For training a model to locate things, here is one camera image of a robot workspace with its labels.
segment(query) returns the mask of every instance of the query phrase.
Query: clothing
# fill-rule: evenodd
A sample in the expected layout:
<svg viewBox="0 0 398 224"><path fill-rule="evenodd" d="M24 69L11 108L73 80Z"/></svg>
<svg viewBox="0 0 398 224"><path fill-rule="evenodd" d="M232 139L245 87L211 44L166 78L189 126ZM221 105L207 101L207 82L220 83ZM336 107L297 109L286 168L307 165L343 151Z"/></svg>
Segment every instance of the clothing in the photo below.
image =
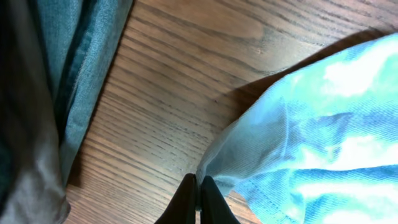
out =
<svg viewBox="0 0 398 224"><path fill-rule="evenodd" d="M63 223L131 0L0 2L0 223Z"/></svg>
<svg viewBox="0 0 398 224"><path fill-rule="evenodd" d="M264 223L398 219L398 34L272 85L208 148L197 178Z"/></svg>

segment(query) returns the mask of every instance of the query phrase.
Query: blue cloth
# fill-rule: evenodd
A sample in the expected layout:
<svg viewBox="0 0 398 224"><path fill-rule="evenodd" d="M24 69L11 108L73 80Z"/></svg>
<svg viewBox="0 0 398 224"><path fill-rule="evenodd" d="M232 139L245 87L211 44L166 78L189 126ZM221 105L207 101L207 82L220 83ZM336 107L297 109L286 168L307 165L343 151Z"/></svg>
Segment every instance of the blue cloth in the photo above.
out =
<svg viewBox="0 0 398 224"><path fill-rule="evenodd" d="M198 180L264 223L396 223L398 34L285 76L209 147Z"/></svg>
<svg viewBox="0 0 398 224"><path fill-rule="evenodd" d="M66 184L132 0L30 1L47 64Z"/></svg>

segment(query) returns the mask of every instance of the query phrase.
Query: wooden table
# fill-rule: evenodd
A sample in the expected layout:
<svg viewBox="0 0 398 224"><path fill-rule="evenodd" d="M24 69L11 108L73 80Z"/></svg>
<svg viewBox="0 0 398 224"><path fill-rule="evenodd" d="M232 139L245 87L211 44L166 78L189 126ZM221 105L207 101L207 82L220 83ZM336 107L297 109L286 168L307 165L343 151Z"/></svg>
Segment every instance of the wooden table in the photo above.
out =
<svg viewBox="0 0 398 224"><path fill-rule="evenodd" d="M397 29L398 0L136 1L73 166L67 223L154 223L272 82ZM260 223L238 194L227 202Z"/></svg>

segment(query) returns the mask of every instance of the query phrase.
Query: wooden surface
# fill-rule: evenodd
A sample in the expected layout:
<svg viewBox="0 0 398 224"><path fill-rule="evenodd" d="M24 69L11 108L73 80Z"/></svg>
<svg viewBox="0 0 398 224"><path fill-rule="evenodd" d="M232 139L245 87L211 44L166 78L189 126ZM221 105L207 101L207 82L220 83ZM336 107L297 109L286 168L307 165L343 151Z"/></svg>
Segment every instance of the wooden surface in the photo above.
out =
<svg viewBox="0 0 398 224"><path fill-rule="evenodd" d="M73 166L67 223L154 223L270 83L394 32L397 2L136 1ZM242 223L260 223L236 193L227 202Z"/></svg>

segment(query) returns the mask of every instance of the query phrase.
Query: blue and white cloth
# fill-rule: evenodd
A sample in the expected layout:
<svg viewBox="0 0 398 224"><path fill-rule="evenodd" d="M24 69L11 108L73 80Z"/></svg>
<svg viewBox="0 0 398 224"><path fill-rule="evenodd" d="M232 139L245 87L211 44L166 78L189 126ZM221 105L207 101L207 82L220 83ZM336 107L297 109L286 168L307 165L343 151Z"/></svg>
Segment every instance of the blue and white cloth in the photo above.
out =
<svg viewBox="0 0 398 224"><path fill-rule="evenodd" d="M208 148L205 175L264 223L397 223L398 34L272 85Z"/></svg>

